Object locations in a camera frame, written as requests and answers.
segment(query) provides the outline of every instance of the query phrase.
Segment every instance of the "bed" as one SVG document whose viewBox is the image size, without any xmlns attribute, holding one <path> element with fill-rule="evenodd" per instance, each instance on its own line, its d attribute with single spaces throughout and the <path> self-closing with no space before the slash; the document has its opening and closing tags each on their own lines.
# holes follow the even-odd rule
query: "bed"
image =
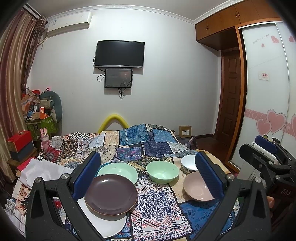
<svg viewBox="0 0 296 241">
<path fill-rule="evenodd" d="M 103 131 L 101 134 L 75 132 L 53 137 L 46 159 L 74 169 L 92 151 L 101 155 L 100 168 L 110 163 L 124 162 L 139 172 L 139 179 L 135 184 L 139 201 L 127 213 L 123 230 L 108 238 L 110 241 L 190 240 L 219 204 L 216 199 L 209 202 L 191 200 L 183 191 L 183 181 L 187 173 L 181 169 L 181 158 L 194 155 L 197 151 L 179 143 L 173 132 L 166 127 L 141 124 L 120 131 Z M 153 183 L 143 171 L 148 163 L 155 160 L 177 165 L 181 169 L 179 177 L 169 184 Z M 21 185 L 17 199 L 27 200 L 29 194 L 30 190 Z M 25 215 L 26 203 L 17 200 L 14 202 L 16 209 Z M 156 209 L 151 208 L 151 202 L 157 204 Z M 60 201 L 56 199 L 55 203 L 65 228 L 76 234 Z M 231 228 L 238 210 L 237 200 L 222 233 Z"/>
</svg>

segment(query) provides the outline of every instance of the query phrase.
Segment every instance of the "human hand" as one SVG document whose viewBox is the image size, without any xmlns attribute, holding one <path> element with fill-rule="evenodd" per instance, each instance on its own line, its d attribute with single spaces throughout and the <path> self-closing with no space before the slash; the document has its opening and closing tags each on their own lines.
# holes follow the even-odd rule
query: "human hand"
<svg viewBox="0 0 296 241">
<path fill-rule="evenodd" d="M 267 196 L 267 202 L 268 202 L 268 206 L 269 208 L 272 208 L 274 206 L 274 198 Z"/>
</svg>

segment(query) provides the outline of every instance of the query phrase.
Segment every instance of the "heart sticker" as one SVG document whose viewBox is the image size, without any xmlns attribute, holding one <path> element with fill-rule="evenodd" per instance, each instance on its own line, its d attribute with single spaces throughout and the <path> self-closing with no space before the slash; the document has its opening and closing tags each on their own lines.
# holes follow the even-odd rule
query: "heart sticker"
<svg viewBox="0 0 296 241">
<path fill-rule="evenodd" d="M 264 122 L 263 119 L 258 119 L 256 125 L 261 136 L 266 135 L 271 131 L 271 123 L 268 121 Z"/>
<path fill-rule="evenodd" d="M 292 130 L 294 132 L 294 136 L 296 137 L 296 114 L 292 116 L 291 125 L 292 125 Z"/>
<path fill-rule="evenodd" d="M 294 38 L 293 38 L 293 36 L 290 36 L 290 37 L 289 37 L 289 41 L 290 41 L 290 42 L 294 42 Z"/>
<path fill-rule="evenodd" d="M 269 110 L 266 119 L 271 123 L 271 133 L 274 134 L 281 130 L 286 124 L 286 116 L 283 113 L 276 114 L 274 110 Z"/>
<path fill-rule="evenodd" d="M 279 40 L 275 36 L 271 36 L 271 39 L 274 43 L 278 44 Z"/>
</svg>

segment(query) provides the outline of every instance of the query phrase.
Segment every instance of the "wooden floor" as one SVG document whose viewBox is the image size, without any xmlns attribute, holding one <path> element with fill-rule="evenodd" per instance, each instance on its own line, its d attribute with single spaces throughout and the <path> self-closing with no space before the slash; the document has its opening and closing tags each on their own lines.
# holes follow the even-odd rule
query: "wooden floor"
<svg viewBox="0 0 296 241">
<path fill-rule="evenodd" d="M 196 140 L 198 148 L 206 150 L 217 157 L 222 163 L 225 161 L 229 147 L 214 139 L 205 137 Z"/>
</svg>

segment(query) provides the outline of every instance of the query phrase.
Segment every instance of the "ceiling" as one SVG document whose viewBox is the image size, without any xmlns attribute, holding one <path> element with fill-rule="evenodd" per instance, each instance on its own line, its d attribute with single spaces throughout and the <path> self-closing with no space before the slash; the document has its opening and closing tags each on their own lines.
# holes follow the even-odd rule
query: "ceiling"
<svg viewBox="0 0 296 241">
<path fill-rule="evenodd" d="M 51 17 L 80 7 L 122 4 L 156 8 L 195 20 L 225 0 L 29 0 L 41 15 Z"/>
</svg>

